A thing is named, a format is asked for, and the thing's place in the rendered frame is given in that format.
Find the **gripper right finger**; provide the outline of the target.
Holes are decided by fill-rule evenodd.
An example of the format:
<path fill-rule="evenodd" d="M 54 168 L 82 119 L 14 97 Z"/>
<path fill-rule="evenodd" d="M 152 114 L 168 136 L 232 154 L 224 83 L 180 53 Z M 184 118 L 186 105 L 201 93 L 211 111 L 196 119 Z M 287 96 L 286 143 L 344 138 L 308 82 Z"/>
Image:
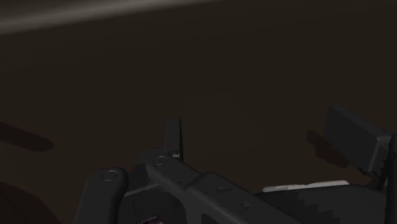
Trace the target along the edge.
<path fill-rule="evenodd" d="M 387 183 L 387 156 L 397 129 L 378 128 L 343 106 L 328 108 L 323 139 L 324 159 L 335 164 L 351 164 L 375 180 L 377 188 Z"/>

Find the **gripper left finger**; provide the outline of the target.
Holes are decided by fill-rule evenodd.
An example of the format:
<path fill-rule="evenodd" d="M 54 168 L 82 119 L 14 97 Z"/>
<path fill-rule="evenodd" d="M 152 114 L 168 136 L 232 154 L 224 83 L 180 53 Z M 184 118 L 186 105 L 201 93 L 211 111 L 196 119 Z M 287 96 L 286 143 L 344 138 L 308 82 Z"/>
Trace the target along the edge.
<path fill-rule="evenodd" d="M 258 199 L 213 172 L 183 162 L 180 118 L 167 120 L 165 146 L 139 158 L 139 184 L 119 167 L 88 179 L 73 224 L 256 224 Z"/>

